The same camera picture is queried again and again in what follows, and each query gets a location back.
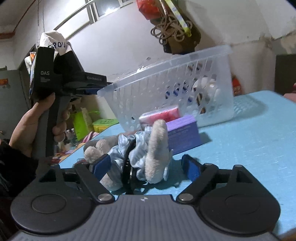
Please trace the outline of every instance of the orange sticker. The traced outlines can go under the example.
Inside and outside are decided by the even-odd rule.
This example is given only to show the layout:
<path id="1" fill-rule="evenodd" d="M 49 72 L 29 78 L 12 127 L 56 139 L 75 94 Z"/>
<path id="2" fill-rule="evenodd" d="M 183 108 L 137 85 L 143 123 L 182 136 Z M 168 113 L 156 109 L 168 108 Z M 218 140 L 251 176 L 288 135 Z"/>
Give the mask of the orange sticker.
<path id="1" fill-rule="evenodd" d="M 0 85 L 7 85 L 8 79 L 0 79 Z"/>

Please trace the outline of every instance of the light blue table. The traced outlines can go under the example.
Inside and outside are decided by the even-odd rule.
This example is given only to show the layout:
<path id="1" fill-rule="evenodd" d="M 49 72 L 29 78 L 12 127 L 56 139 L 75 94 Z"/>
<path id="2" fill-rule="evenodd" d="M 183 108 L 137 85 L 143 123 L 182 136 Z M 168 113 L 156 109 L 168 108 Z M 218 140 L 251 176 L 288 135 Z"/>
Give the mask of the light blue table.
<path id="1" fill-rule="evenodd" d="M 175 155 L 168 181 L 149 185 L 144 193 L 176 198 L 191 183 L 181 170 L 180 159 L 185 153 L 223 169 L 242 164 L 279 201 L 281 216 L 274 232 L 281 235 L 296 228 L 296 104 L 270 91 L 235 97 L 234 104 L 231 121 L 200 128 L 205 144 Z M 124 130 L 118 124 L 97 138 L 120 132 Z M 72 167 L 82 157 L 80 148 L 60 166 Z"/>

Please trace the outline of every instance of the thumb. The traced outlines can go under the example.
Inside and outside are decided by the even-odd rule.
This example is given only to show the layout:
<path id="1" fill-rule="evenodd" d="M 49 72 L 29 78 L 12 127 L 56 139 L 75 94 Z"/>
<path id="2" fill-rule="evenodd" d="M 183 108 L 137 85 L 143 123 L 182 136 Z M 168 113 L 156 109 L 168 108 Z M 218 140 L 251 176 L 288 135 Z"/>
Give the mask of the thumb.
<path id="1" fill-rule="evenodd" d="M 52 93 L 45 99 L 35 103 L 35 105 L 30 111 L 30 116 L 33 118 L 39 119 L 39 117 L 52 106 L 52 104 L 54 103 L 54 100 L 55 100 L 55 93 Z"/>

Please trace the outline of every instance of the yellow container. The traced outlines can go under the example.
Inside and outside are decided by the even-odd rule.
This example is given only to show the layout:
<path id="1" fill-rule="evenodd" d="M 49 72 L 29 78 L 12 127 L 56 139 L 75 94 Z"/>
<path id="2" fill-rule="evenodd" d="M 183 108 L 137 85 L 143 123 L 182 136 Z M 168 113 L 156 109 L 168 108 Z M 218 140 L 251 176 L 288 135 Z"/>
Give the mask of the yellow container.
<path id="1" fill-rule="evenodd" d="M 101 133 L 106 130 L 108 127 L 118 124 L 117 119 L 99 119 L 93 123 L 94 131 Z"/>

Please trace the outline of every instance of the ribbed gray surface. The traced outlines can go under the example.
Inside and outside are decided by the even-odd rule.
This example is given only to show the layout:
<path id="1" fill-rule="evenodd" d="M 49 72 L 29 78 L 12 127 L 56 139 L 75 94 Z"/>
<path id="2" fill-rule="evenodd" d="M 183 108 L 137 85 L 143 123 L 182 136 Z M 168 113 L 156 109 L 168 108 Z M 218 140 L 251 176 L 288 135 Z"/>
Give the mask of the ribbed gray surface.
<path id="1" fill-rule="evenodd" d="M 51 237 L 20 232 L 13 241 L 277 241 L 269 233 L 238 238 L 219 233 L 197 216 L 193 207 L 170 195 L 121 195 L 94 213 L 76 230 Z"/>

